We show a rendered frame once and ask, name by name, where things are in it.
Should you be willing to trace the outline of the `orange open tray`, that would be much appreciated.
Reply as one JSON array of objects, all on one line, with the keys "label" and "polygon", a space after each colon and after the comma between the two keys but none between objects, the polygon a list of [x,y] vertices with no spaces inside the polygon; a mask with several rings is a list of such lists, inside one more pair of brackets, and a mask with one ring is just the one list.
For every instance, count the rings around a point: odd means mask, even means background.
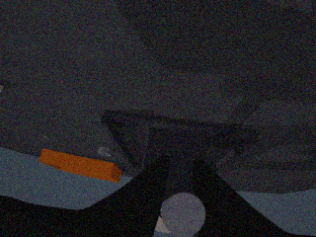
[{"label": "orange open tray", "polygon": [[115,163],[82,158],[80,155],[60,153],[60,151],[43,149],[39,161],[66,173],[87,175],[102,181],[119,183],[122,175],[122,170]]}]

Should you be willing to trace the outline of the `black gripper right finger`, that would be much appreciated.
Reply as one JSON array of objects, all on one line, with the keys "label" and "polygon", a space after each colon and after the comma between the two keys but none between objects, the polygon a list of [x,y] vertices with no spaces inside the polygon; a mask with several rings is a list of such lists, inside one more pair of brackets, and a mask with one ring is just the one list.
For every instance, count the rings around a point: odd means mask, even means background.
[{"label": "black gripper right finger", "polygon": [[202,159],[194,159],[191,194],[200,198],[205,210],[205,223],[194,237],[316,237],[281,230],[234,193]]}]

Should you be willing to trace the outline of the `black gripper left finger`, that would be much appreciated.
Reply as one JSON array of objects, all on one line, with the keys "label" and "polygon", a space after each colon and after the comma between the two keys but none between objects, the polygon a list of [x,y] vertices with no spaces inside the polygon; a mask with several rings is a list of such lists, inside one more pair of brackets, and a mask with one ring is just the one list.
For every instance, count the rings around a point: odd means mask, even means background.
[{"label": "black gripper left finger", "polygon": [[153,237],[169,166],[169,155],[161,155],[133,181],[84,209],[35,205],[0,195],[0,237]]}]

